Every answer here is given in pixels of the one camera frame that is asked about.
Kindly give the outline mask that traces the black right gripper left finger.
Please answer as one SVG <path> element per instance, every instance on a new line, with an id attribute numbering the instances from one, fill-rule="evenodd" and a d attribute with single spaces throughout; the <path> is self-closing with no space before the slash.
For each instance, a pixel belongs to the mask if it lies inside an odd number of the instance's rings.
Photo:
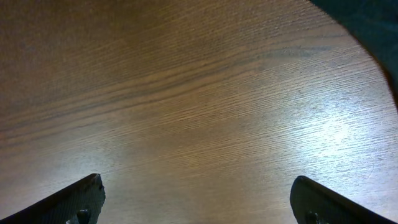
<path id="1" fill-rule="evenodd" d="M 1 220 L 1 224 L 96 224 L 106 195 L 99 174 L 90 174 Z"/>

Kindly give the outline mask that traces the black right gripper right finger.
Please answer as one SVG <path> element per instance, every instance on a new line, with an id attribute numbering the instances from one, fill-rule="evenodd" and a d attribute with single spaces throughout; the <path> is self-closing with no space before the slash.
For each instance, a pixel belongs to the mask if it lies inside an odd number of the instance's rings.
<path id="1" fill-rule="evenodd" d="M 395 224 L 303 175 L 293 182 L 290 205 L 299 224 Z"/>

